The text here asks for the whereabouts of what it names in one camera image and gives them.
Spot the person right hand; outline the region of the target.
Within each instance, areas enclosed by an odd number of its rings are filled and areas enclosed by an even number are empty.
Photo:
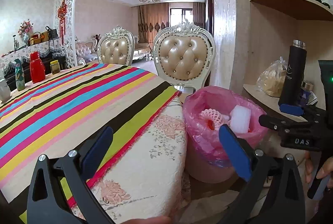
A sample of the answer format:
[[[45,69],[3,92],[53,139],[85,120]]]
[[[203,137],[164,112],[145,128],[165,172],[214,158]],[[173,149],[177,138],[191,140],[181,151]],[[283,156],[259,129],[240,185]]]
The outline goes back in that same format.
[[[313,163],[311,160],[311,155],[309,151],[305,152],[305,180],[306,183],[310,183],[312,180],[312,172],[314,170]],[[332,171],[333,171],[333,158],[330,157],[325,161],[323,166],[318,171],[316,178],[323,179],[326,176],[330,176],[327,184],[327,188],[332,188]]]

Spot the person left hand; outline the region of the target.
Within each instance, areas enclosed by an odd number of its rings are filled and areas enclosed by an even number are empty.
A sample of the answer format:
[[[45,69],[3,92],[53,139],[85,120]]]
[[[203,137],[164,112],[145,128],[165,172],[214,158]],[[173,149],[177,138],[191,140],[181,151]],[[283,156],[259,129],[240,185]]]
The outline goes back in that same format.
[[[130,219],[128,221],[123,222],[122,224],[171,224],[172,221],[169,217],[166,216],[158,216],[152,218],[136,218]]]

